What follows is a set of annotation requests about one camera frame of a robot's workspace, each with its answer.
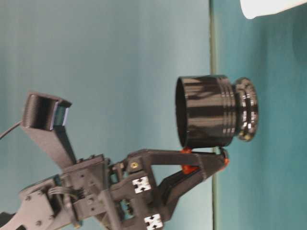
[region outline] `wire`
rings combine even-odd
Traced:
[[[67,194],[74,199],[78,199],[78,192],[76,190],[71,189],[71,188],[56,186],[56,187],[49,189],[49,191],[48,191],[49,196],[56,195],[56,194],[61,194],[61,195]]]
[[[13,125],[12,127],[10,127],[8,130],[6,130],[5,132],[1,133],[0,134],[0,140],[2,138],[4,138],[7,134],[9,134],[13,129],[17,128],[19,125],[20,125],[21,121],[20,122],[17,122],[15,125]]]

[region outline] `white object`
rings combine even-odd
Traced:
[[[151,217],[144,218],[147,225],[147,230],[155,230],[163,227],[160,214],[155,214]]]
[[[246,18],[253,19],[276,14],[306,2],[307,0],[241,0],[241,8]]]
[[[132,184],[134,185],[135,193],[141,193],[141,192],[150,190],[152,188],[149,184],[147,176],[141,177],[140,179],[133,180]]]

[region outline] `black cup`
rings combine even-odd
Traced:
[[[232,85],[223,75],[180,77],[176,87],[176,117],[183,147],[223,147],[234,136],[250,141],[258,124],[255,88],[247,78],[240,78]]]

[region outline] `teal wall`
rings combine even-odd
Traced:
[[[216,73],[253,80],[259,130],[227,149],[217,175],[217,230],[307,226],[307,5],[248,20],[239,0],[212,0]]]
[[[64,97],[78,158],[179,149],[176,78],[208,73],[206,0],[0,0],[0,130],[20,120],[28,90]],[[19,190],[59,173],[20,129],[0,154],[0,211],[15,212]],[[158,180],[176,170],[157,168]],[[83,228],[100,229],[93,219]],[[211,181],[181,199],[165,229],[188,228],[212,229]]]

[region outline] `orange gripper pad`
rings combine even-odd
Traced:
[[[183,150],[181,150],[181,153],[192,153],[192,149],[184,148]],[[184,174],[190,174],[198,169],[197,166],[191,166],[191,165],[182,165],[181,167]]]
[[[230,163],[230,159],[229,159],[229,158],[225,158],[225,160],[224,160],[224,167],[221,168],[220,171],[221,171],[221,170],[224,170],[224,169],[227,167],[227,165],[228,165],[229,163]]]

